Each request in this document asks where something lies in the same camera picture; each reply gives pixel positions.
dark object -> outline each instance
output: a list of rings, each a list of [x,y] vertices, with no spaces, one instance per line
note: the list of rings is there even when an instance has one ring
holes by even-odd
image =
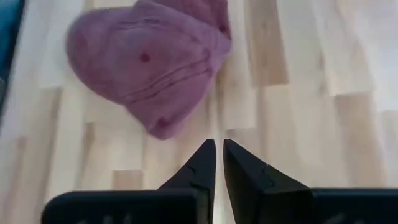
[[[232,140],[224,171],[236,224],[398,223],[398,190],[310,189]],[[216,151],[207,140],[156,191],[72,192],[53,199],[43,224],[212,223]]]
[[[25,0],[0,0],[0,116],[6,99],[24,4]]]
[[[232,140],[224,165],[236,224],[398,223],[398,190],[310,189]]]
[[[212,223],[216,151],[207,140],[158,190],[71,192],[50,201],[43,224]]]

hardwood floor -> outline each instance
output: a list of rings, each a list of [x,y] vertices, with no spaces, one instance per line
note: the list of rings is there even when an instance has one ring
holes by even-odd
[[[65,32],[94,7],[30,0],[0,136],[0,223],[38,224],[74,189],[156,189],[206,138],[218,146],[215,223],[233,223],[222,140],[306,185],[398,187],[398,1],[229,0],[233,49],[183,133],[159,141],[89,91]]]

black plastic part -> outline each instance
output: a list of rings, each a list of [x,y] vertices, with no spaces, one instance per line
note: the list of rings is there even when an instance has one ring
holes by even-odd
[[[215,169],[215,143],[207,140],[160,189],[63,194],[46,205],[42,223],[212,223]]]
[[[193,188],[208,196],[207,222],[213,223],[216,184],[216,144],[207,139],[183,167],[159,189]]]
[[[314,223],[310,189],[232,140],[224,141],[224,172],[236,224]]]
[[[236,224],[398,223],[398,190],[310,189],[232,140],[224,171]]]
[[[396,189],[312,189],[312,194],[324,223],[398,223]]]

baseball cap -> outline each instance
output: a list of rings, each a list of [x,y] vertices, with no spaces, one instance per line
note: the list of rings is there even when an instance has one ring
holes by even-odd
[[[95,93],[125,106],[151,135],[173,137],[231,47],[226,2],[202,1],[192,8],[182,3],[194,1],[138,0],[82,15],[67,38],[73,71]]]

